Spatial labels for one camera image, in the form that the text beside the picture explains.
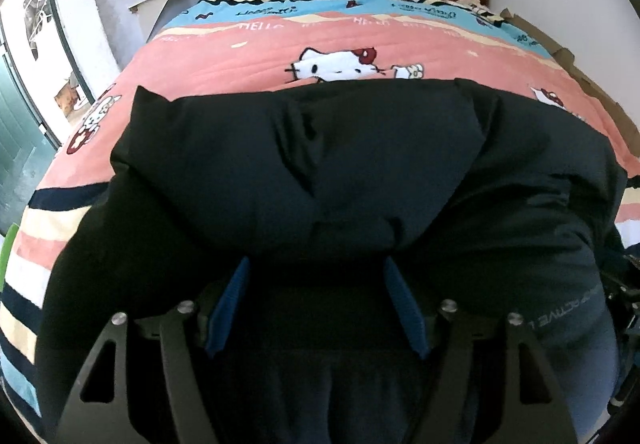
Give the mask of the black puffer jacket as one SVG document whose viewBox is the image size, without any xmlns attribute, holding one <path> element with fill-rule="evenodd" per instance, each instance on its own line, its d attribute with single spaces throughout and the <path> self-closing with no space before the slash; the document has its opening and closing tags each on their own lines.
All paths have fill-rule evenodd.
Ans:
<svg viewBox="0 0 640 444">
<path fill-rule="evenodd" d="M 229 339 L 196 373 L 215 443 L 407 443 L 427 398 L 386 284 L 424 314 L 442 299 L 518 312 L 578 442 L 620 363 L 601 271 L 620 252 L 627 177 L 602 134 L 471 81 L 370 80 L 168 100 L 134 94 L 113 177 L 56 259 L 36 346 L 53 443 L 113 314 L 213 311 L 248 264 Z M 179 443 L 137 347 L 132 421 Z"/>
</svg>

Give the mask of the dark green door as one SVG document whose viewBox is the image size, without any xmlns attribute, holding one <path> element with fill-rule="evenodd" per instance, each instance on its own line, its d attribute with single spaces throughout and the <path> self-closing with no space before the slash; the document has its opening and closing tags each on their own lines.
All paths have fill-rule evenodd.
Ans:
<svg viewBox="0 0 640 444">
<path fill-rule="evenodd" d="M 50 166 L 55 149 L 40 130 L 4 51 L 0 91 L 0 222 L 1 235 L 5 235 L 13 224 L 21 223 L 23 211 Z"/>
</svg>

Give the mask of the pink Hello Kitty blanket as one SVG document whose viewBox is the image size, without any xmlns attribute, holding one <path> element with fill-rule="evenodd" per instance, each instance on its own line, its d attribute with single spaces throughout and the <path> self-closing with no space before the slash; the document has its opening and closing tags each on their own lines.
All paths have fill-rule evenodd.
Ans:
<svg viewBox="0 0 640 444">
<path fill-rule="evenodd" d="M 358 78 L 453 79 L 560 106 L 610 140 L 620 165 L 639 152 L 529 24 L 477 0 L 201 0 L 137 52 L 56 152 L 30 196 L 1 295 L 1 387 L 36 439 L 34 385 L 44 294 L 56 257 L 102 193 L 110 153 L 139 86 L 168 98 L 274 91 Z"/>
</svg>

